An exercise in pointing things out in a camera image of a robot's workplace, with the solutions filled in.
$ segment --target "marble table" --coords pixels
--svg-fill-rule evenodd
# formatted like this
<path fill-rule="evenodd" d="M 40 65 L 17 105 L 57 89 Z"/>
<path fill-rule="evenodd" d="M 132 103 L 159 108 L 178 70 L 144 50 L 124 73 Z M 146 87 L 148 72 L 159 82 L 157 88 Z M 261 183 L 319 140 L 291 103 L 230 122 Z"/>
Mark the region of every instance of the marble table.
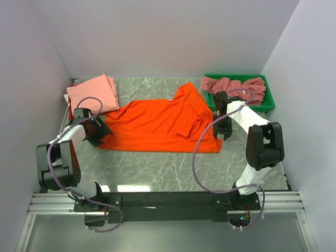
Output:
<path fill-rule="evenodd" d="M 115 78 L 120 106 L 132 100 L 172 99 L 181 85 L 192 82 L 200 90 L 201 78 Z M 247 134 L 233 121 L 233 134 L 220 153 L 198 154 L 196 170 L 201 182 L 213 190 L 230 189 L 241 176 Z M 202 191 L 191 169 L 192 153 L 124 152 L 93 148 L 83 141 L 76 149 L 82 174 L 106 191 Z M 281 164 L 265 177 L 264 189 L 287 190 Z"/>

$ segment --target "cable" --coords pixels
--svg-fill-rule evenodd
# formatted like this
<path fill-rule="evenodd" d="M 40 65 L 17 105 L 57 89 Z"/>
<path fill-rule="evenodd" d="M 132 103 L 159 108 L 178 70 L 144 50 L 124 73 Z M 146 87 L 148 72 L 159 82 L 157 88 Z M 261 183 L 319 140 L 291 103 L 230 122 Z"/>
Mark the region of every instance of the cable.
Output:
<path fill-rule="evenodd" d="M 77 125 L 79 125 L 79 124 L 81 124 L 81 123 L 83 123 L 83 122 L 86 122 L 86 121 L 88 121 L 88 120 L 91 120 L 92 118 L 95 118 L 95 117 L 97 117 L 97 116 L 100 114 L 100 112 L 101 112 L 101 110 L 102 110 L 102 108 L 103 108 L 103 103 L 101 102 L 101 100 L 99 100 L 99 99 L 96 98 L 96 97 L 85 97 L 84 99 L 82 99 L 82 100 L 79 101 L 79 103 L 78 103 L 78 105 L 77 105 L 76 108 L 78 109 L 79 105 L 80 105 L 83 101 L 85 101 L 85 100 L 87 100 L 87 99 L 94 99 L 94 100 L 97 100 L 97 101 L 100 103 L 100 109 L 99 109 L 99 111 L 98 111 L 96 114 L 91 115 L 91 116 L 88 117 L 88 118 L 85 118 L 85 119 L 83 119 L 83 120 L 80 120 L 80 121 L 74 123 L 73 125 L 71 125 L 71 126 L 69 126 L 68 128 L 66 128 L 65 131 L 63 131 L 60 135 L 58 135 L 58 136 L 52 141 L 52 143 L 50 144 L 50 146 L 49 146 L 49 148 L 48 148 L 48 151 L 47 151 L 47 161 L 48 161 L 48 166 L 49 166 L 50 172 L 51 172 L 51 174 L 52 174 L 52 176 L 53 176 L 53 178 L 54 178 L 56 184 L 57 184 L 57 185 L 59 186 L 59 188 L 61 188 L 63 191 L 65 191 L 65 192 L 70 192 L 71 194 L 73 194 L 73 195 L 75 195 L 75 196 L 77 196 L 77 197 L 79 197 L 79 198 L 81 198 L 81 199 L 84 199 L 84 200 L 86 200 L 86 201 L 88 201 L 88 202 L 91 202 L 91 203 L 93 203 L 93 204 L 97 204 L 97 205 L 101 205 L 101 206 L 106 206 L 106 207 L 113 208 L 113 209 L 117 210 L 117 211 L 120 213 L 120 220 L 119 220 L 119 222 L 118 222 L 114 227 L 111 227 L 111 228 L 106 229 L 106 230 L 97 230 L 97 229 L 94 229 L 94 228 L 92 228 L 92 227 L 87 227 L 89 230 L 91 230 L 91 231 L 93 231 L 93 232 L 96 232 L 96 233 L 107 233 L 107 232 L 109 232 L 109 231 L 112 231 L 112 230 L 115 230 L 116 228 L 118 228 L 118 227 L 120 226 L 120 224 L 123 222 L 123 213 L 122 213 L 121 209 L 119 209 L 119 208 L 116 207 L 116 206 L 110 205 L 110 204 L 105 204 L 105 203 L 102 203 L 102 202 L 93 201 L 93 200 L 91 200 L 90 198 L 86 198 L 84 195 L 82 195 L 82 194 L 80 194 L 80 193 L 78 193 L 78 192 L 76 192 L 76 191 L 74 191 L 74 190 L 65 188 L 65 187 L 62 185 L 62 183 L 60 182 L 60 180 L 58 179 L 58 177 L 56 176 L 55 171 L 54 171 L 54 168 L 53 168 L 53 164 L 52 164 L 52 162 L 51 162 L 51 158 L 50 158 L 51 150 L 52 150 L 53 146 L 54 146 L 56 143 L 58 143 L 58 142 L 62 139 L 62 137 L 64 137 L 64 136 L 65 136 L 65 135 L 66 135 L 66 134 L 73 128 L 73 127 L 75 127 L 75 126 L 77 126 Z"/>
<path fill-rule="evenodd" d="M 210 193 L 215 193 L 215 194 L 225 194 L 225 193 L 231 193 L 231 192 L 234 192 L 236 190 L 239 190 L 239 189 L 242 189 L 242 188 L 246 188 L 246 187 L 258 187 L 261 191 L 262 191 L 262 197 L 263 197 L 263 201 L 262 201 L 262 204 L 261 204 L 261 209 L 260 209 L 260 212 L 257 216 L 257 218 L 251 222 L 248 226 L 245 226 L 243 227 L 243 229 L 245 228 L 248 228 L 248 227 L 251 227 L 253 226 L 260 218 L 261 218 L 261 215 L 264 211 L 264 207 L 265 207 L 265 191 L 264 189 L 260 186 L 260 185 L 257 185 L 257 184 L 249 184 L 249 185 L 243 185 L 243 186 L 239 186 L 239 187 L 236 187 L 236 188 L 233 188 L 233 189 L 229 189 L 229 190 L 225 190 L 225 191 L 214 191 L 214 190 L 211 190 L 209 188 L 206 188 L 201 182 L 200 180 L 198 179 L 197 175 L 196 175 L 196 168 L 195 168 L 195 158 L 196 158 L 196 153 L 197 153 L 197 149 L 203 139 L 203 137 L 205 136 L 206 132 L 214 125 L 216 124 L 217 122 L 219 122 L 220 120 L 228 117 L 228 116 L 231 116 L 232 114 L 238 112 L 239 110 L 241 110 L 246 104 L 248 104 L 249 102 L 253 101 L 254 98 L 255 98 L 255 94 L 251 91 L 251 90 L 248 90 L 248 89 L 234 89 L 234 90 L 231 90 L 229 92 L 226 92 L 226 93 L 231 93 L 233 91 L 238 91 L 238 90 L 241 90 L 241 91 L 247 91 L 249 93 L 252 94 L 252 97 L 251 99 L 247 100 L 242 106 L 240 106 L 238 109 L 228 113 L 228 114 L 225 114 L 219 118 L 217 118 L 216 120 L 214 120 L 212 123 L 209 124 L 208 127 L 206 127 L 206 129 L 204 130 L 204 132 L 202 133 L 201 137 L 199 138 L 197 144 L 196 144 L 196 147 L 195 147 L 195 150 L 193 152 L 193 159 L 192 159 L 192 171 L 193 171 L 193 175 L 194 175 L 194 178 L 196 180 L 196 182 L 198 183 L 198 185 L 203 188 L 204 190 L 210 192 Z"/>

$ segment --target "pink cloth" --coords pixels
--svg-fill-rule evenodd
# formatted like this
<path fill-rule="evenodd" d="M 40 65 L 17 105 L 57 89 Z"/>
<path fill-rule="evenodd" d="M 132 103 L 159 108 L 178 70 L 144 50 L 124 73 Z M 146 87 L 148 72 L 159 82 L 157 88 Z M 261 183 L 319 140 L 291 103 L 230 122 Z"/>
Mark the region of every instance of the pink cloth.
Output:
<path fill-rule="evenodd" d="M 114 79 L 101 75 L 93 79 L 87 80 L 81 84 L 67 89 L 69 98 L 71 100 L 71 112 L 78 103 L 85 97 L 92 96 L 101 100 L 103 109 L 101 113 L 119 109 L 118 96 L 116 84 Z M 100 109 L 100 103 L 93 99 L 83 101 L 80 108 L 88 108 L 92 113 L 97 113 Z"/>
<path fill-rule="evenodd" d="M 254 79 L 249 79 L 242 83 L 240 80 L 230 80 L 227 77 L 223 77 L 220 80 L 215 80 L 209 77 L 204 76 L 202 80 L 202 90 L 208 91 L 211 94 L 221 92 L 221 91 L 231 91 L 234 89 L 248 89 L 254 92 L 256 98 L 253 102 L 250 102 L 250 105 L 261 105 L 261 102 L 265 97 L 265 82 L 261 77 Z M 233 91 L 228 94 L 228 96 L 239 96 L 244 101 L 251 99 L 252 95 L 249 92 L 244 91 Z"/>

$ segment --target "clothing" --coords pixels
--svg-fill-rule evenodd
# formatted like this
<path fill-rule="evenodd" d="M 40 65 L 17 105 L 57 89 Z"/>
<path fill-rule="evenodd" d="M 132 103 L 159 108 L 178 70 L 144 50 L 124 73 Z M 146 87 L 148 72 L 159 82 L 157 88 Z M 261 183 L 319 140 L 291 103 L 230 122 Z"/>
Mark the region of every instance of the clothing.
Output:
<path fill-rule="evenodd" d="M 71 113 L 78 103 L 85 97 L 91 96 L 100 99 L 103 103 L 101 113 L 119 109 L 118 96 L 116 84 L 114 79 L 101 75 L 93 79 L 84 81 L 73 87 L 67 88 L 69 100 L 71 101 Z M 93 99 L 83 101 L 80 108 L 88 108 L 93 114 L 97 113 L 100 109 L 100 103 Z"/>
<path fill-rule="evenodd" d="M 229 92 L 234 89 L 248 89 L 254 92 L 255 99 L 250 102 L 249 105 L 261 105 L 261 102 L 265 97 L 265 82 L 261 77 L 249 79 L 242 83 L 240 80 L 230 80 L 227 77 L 223 77 L 220 80 L 215 80 L 204 76 L 202 80 L 202 90 L 207 90 L 209 93 L 214 94 L 220 91 Z M 252 94 L 244 91 L 233 91 L 227 94 L 228 96 L 239 96 L 244 101 L 248 101 L 252 98 Z"/>
<path fill-rule="evenodd" d="M 113 131 L 100 147 L 119 151 L 193 152 L 214 114 L 201 94 L 187 83 L 173 100 L 132 101 L 107 114 L 105 124 Z M 198 152 L 219 152 L 222 141 L 205 134 Z"/>

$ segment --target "orange cloth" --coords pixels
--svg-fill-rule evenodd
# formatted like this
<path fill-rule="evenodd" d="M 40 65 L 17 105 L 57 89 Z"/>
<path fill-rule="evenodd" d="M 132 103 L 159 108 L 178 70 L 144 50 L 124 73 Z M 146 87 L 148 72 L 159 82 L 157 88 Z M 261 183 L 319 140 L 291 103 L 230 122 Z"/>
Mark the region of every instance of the orange cloth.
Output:
<path fill-rule="evenodd" d="M 132 101 L 107 114 L 105 124 L 113 131 L 100 147 L 118 151 L 193 152 L 196 143 L 213 122 L 214 114 L 201 94 L 187 83 L 172 101 Z M 219 152 L 222 141 L 209 129 L 198 152 Z"/>

